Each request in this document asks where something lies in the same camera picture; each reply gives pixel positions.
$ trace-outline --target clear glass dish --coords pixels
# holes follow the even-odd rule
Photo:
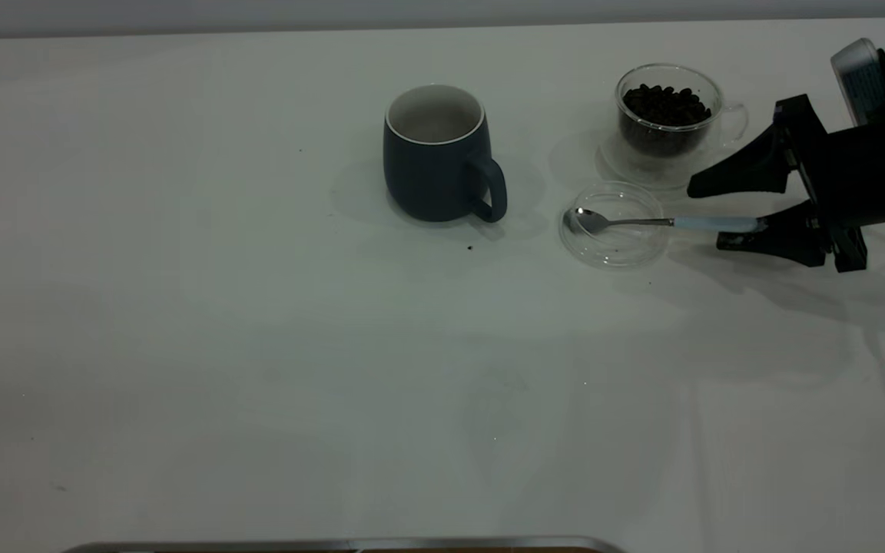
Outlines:
[[[663,217],[661,204],[639,186],[595,180],[569,204],[559,218],[565,248],[583,263],[600,269],[636,267],[660,256],[668,245],[667,227],[617,225],[590,234],[575,218],[576,207],[593,210],[608,220]]]

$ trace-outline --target spoon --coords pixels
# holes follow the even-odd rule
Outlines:
[[[642,224],[651,227],[694,228],[695,230],[715,230],[717,232],[756,232],[764,230],[766,223],[756,217],[668,217],[668,218],[625,218],[608,220],[586,207],[576,207],[565,212],[569,230],[576,232],[574,220],[590,234],[600,234],[617,224]]]

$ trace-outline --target mug handle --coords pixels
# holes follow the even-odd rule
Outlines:
[[[728,101],[726,102],[726,106],[723,108],[724,113],[735,113],[738,117],[741,117],[742,124],[738,125],[740,130],[737,130],[735,136],[733,136],[730,140],[724,141],[723,147],[730,147],[733,144],[736,144],[742,137],[744,137],[744,133],[747,132],[747,126],[749,125],[749,111],[747,111],[747,106],[743,105],[742,102],[739,101]]]
[[[473,155],[469,160],[473,167],[487,181],[487,188],[491,190],[491,204],[488,206],[482,198],[470,199],[470,210],[475,216],[482,218],[487,223],[496,223],[507,213],[507,188],[503,180],[501,165],[494,158]]]

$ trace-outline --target table surface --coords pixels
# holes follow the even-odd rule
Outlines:
[[[885,20],[0,41],[0,552],[885,551],[885,224],[847,274],[691,232],[608,273],[555,227],[626,69],[709,74],[747,139],[802,92],[835,131],[861,36]],[[386,199],[384,106],[429,81],[488,108],[499,224]]]

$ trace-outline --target coffee bean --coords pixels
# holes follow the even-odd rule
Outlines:
[[[698,95],[692,94],[691,88],[675,92],[674,87],[640,84],[640,87],[626,91],[622,101],[639,119],[657,125],[686,127],[712,117],[712,110],[702,104]],[[673,157],[690,151],[698,146],[706,132],[707,127],[691,131],[661,131],[641,125],[621,113],[621,135],[636,150],[655,157]]]

